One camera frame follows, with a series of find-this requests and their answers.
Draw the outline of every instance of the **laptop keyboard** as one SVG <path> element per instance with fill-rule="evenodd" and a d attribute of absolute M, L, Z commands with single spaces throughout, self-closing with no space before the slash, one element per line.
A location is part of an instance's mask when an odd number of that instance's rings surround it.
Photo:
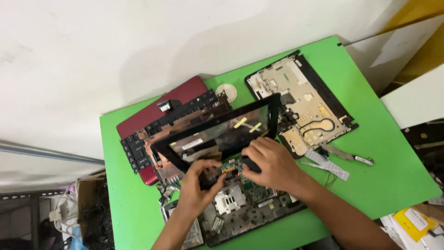
<path fill-rule="evenodd" d="M 145 127 L 145 130 L 150 136 L 153 136 L 162 131 L 162 126 L 167 124 L 173 125 L 174 121 L 203 109 L 217 100 L 218 97 L 214 93 L 214 90 L 210 89 L 195 99 L 175 108 L 158 120 L 148 124 Z M 137 133 L 120 140 L 120 144 L 125 151 L 134 174 L 137 174 L 145 167 L 152 165 L 151 158 L 147 155 L 145 150 L 145 143 L 139 139 Z"/>

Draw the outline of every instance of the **hand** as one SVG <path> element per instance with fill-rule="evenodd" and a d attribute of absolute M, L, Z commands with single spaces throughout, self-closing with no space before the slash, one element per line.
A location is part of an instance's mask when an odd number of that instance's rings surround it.
<path fill-rule="evenodd" d="M 250 157 L 262 170 L 262 173 L 254 172 L 244 164 L 244 177 L 297 198 L 305 192 L 305 181 L 311 177 L 296 165 L 284 145 L 268 137 L 259 137 L 242 150 L 242 155 Z"/>
<path fill-rule="evenodd" d="M 222 166 L 216 160 L 194 161 L 185 177 L 182 179 L 177 209 L 194 220 L 214 200 L 216 194 L 222 189 L 226 173 L 219 176 L 218 181 L 210 190 L 200 190 L 199 175 L 202 171 L 214 171 L 214 167 Z"/>

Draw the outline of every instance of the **red laptop lid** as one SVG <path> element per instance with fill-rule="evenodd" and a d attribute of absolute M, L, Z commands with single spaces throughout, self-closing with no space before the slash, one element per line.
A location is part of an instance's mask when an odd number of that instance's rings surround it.
<path fill-rule="evenodd" d="M 207 90 L 208 88 L 199 76 L 189 79 L 177 88 L 160 97 L 157 101 L 117 125 L 116 129 L 120 138 L 123 139 L 134 134 L 136 130 L 145 128 L 150 123 L 165 115 L 164 112 L 160 111 L 157 103 L 166 100 L 180 100 L 182 104 L 184 104 L 203 94 Z M 153 185 L 157 182 L 157 176 L 151 166 L 139 171 L 139 175 L 147 185 Z"/>

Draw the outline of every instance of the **green circuit board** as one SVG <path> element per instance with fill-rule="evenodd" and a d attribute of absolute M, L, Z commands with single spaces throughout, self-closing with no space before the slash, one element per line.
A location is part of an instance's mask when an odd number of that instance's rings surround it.
<path fill-rule="evenodd" d="M 245 195 L 247 196 L 247 198 L 252 199 L 253 204 L 260 204 L 276 196 L 275 190 L 258 185 L 252 182 L 250 179 L 242 176 L 242 162 L 240 157 L 231 159 L 221 166 L 221 170 L 223 173 L 230 172 L 235 169 L 239 171 L 239 176 L 241 177 L 241 182 Z"/>

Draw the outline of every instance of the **green table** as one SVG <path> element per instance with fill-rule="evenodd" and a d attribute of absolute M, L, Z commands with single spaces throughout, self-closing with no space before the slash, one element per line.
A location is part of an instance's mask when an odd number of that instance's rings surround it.
<path fill-rule="evenodd" d="M 426 169 L 400 132 L 390 113 L 370 88 L 339 40 L 329 37 L 300 48 L 360 127 L 332 142 L 343 151 L 372 157 L 373 167 L 332 156 L 350 172 L 348 181 L 337 179 L 330 187 L 370 218 L 380 218 L 440 194 Z M 294 50 L 264 59 L 206 80 L 208 88 L 233 84 L 238 96 L 233 108 L 254 101 L 244 77 Z M 134 175 L 119 143 L 116 125 L 158 97 L 100 117 L 105 166 L 109 184 L 115 247 L 117 250 L 149 249 L 163 228 L 159 192 Z M 320 183 L 328 173 L 306 165 L 300 167 Z M 329 232 L 309 210 L 290 215 L 256 231 L 217 246 L 217 249 L 293 249 L 326 237 Z"/>

